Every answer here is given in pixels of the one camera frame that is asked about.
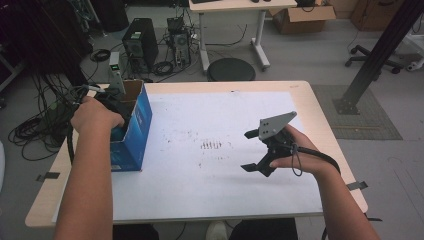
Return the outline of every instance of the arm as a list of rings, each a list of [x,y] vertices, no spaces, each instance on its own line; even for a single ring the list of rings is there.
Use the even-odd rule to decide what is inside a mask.
[[[286,126],[299,146],[318,149],[303,133]],[[320,158],[299,153],[302,169],[317,180],[330,239],[380,239],[350,194],[339,172]],[[291,157],[274,160],[271,167],[291,167]]]
[[[123,119],[85,97],[71,123],[79,137],[54,239],[112,239],[109,139]]]

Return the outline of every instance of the office chair leg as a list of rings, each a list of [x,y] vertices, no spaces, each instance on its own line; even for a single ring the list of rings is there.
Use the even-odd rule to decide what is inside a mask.
[[[346,67],[350,67],[352,65],[352,62],[354,62],[354,61],[365,61],[365,60],[367,60],[368,56],[371,54],[371,52],[369,50],[367,50],[366,48],[364,48],[360,45],[356,45],[354,48],[352,48],[350,50],[350,53],[356,54],[358,51],[361,52],[362,54],[364,54],[365,56],[350,57],[349,60],[345,63]],[[387,60],[384,64],[392,67],[391,73],[393,73],[393,74],[398,74],[398,73],[400,73],[400,70],[403,69],[403,66],[401,64],[390,61],[390,60]]]

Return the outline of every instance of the floor mat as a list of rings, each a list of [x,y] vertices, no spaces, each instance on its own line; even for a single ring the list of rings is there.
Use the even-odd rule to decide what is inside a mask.
[[[312,85],[322,111],[338,139],[356,140],[402,140],[384,109],[367,89],[356,107],[359,115],[340,115],[333,99],[341,99],[348,86]]]

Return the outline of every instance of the metal pole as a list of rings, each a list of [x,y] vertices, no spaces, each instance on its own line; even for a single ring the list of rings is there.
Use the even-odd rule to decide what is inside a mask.
[[[374,49],[362,65],[342,99],[335,99],[334,105],[339,114],[358,114],[356,104],[362,94],[379,74],[384,63],[396,50],[424,10],[423,0],[405,0]]]

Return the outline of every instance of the box flap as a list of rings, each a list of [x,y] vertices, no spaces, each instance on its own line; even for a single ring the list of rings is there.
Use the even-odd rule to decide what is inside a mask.
[[[305,22],[336,19],[333,6],[322,6],[312,8],[289,8],[290,22]]]

